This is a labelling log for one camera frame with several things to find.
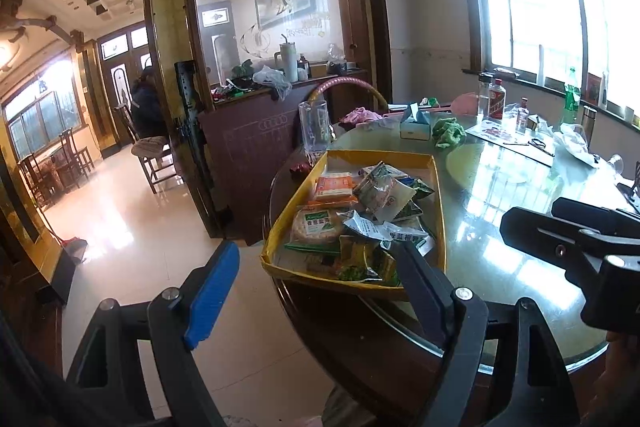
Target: ceiling light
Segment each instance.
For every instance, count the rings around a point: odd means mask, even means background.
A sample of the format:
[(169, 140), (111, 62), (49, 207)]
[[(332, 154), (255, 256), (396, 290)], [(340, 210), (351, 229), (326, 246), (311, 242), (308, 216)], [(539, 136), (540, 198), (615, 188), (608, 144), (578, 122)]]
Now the ceiling light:
[(0, 68), (5, 66), (9, 59), (11, 58), (11, 53), (5, 46), (0, 46)]

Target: tissue box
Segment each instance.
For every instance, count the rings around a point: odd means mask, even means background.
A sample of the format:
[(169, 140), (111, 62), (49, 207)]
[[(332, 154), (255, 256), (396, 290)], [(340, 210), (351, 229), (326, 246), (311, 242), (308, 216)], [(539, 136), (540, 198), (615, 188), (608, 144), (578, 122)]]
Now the tissue box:
[(428, 115), (419, 110), (417, 103), (407, 106), (400, 121), (400, 137), (407, 140), (430, 140), (431, 123)]
[(431, 126), (415, 121), (401, 122), (400, 137), (406, 138), (407, 140), (430, 140)]

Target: blue clamp pad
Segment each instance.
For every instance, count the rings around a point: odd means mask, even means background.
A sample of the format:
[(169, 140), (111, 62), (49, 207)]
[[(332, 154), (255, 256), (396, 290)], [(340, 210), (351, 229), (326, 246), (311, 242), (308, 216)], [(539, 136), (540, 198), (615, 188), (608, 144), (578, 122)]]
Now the blue clamp pad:
[(239, 267), (238, 245), (228, 243), (191, 303), (189, 326), (183, 337), (188, 349), (195, 349), (200, 341), (209, 338)]

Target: small table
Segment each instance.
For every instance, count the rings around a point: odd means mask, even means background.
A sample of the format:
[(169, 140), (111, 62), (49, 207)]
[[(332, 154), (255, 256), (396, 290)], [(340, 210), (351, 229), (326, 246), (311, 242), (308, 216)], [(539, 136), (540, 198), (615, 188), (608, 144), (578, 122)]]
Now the small table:
[[(459, 116), (469, 128), (475, 117)], [(584, 411), (591, 384), (604, 367), (605, 332), (580, 320), (584, 297), (562, 270), (507, 247), (498, 227), (512, 206), (548, 212), (560, 196), (633, 212), (604, 169), (591, 169), (558, 152), (549, 168), (516, 152), (466, 136), (439, 150), (433, 141), (400, 139), (392, 128), (356, 128), (333, 144), (337, 149), (433, 154), (440, 179), (447, 241), (446, 274), (453, 286), (483, 299), (513, 304), (533, 298), (554, 334)], [(297, 184), (291, 155), (276, 175), (270, 197), (272, 225)], [(284, 309), (306, 347), (332, 378), (373, 413), (408, 423), (428, 397), (442, 352), (424, 339), (409, 303), (374, 301), (274, 280)], [(465, 418), (479, 421), (495, 356), (487, 342), (477, 388)]]

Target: window sill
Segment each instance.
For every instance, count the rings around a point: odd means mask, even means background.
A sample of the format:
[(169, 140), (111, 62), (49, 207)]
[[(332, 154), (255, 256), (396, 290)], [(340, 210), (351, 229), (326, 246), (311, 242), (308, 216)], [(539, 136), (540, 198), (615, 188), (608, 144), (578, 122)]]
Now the window sill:
[[(466, 73), (466, 74), (473, 74), (475, 76), (478, 76), (478, 73), (476, 71), (471, 71), (471, 70), (462, 70), (462, 71), (463, 73)], [(527, 82), (526, 80), (504, 80), (503, 82), (506, 82), (508, 84), (518, 84), (519, 86), (530, 87), (531, 89), (543, 91), (543, 92), (546, 92), (547, 94), (552, 94), (559, 98), (564, 98), (564, 92), (558, 91), (557, 89), (552, 89), (551, 87), (539, 86), (538, 84), (534, 84), (533, 82)], [(636, 133), (640, 134), (639, 127), (636, 127), (632, 123), (626, 121), (624, 118), (622, 118), (620, 115), (616, 114), (613, 111), (610, 111), (608, 109), (602, 109), (597, 105), (593, 105), (592, 103), (586, 102), (585, 100), (582, 100), (582, 99), (580, 99), (580, 105), (586, 105), (588, 107), (591, 107), (592, 109), (596, 110), (597, 113), (603, 114), (604, 116), (606, 116), (607, 118), (610, 118), (616, 123), (620, 123), (625, 127), (628, 127), (629, 129), (632, 129), (636, 131)]]

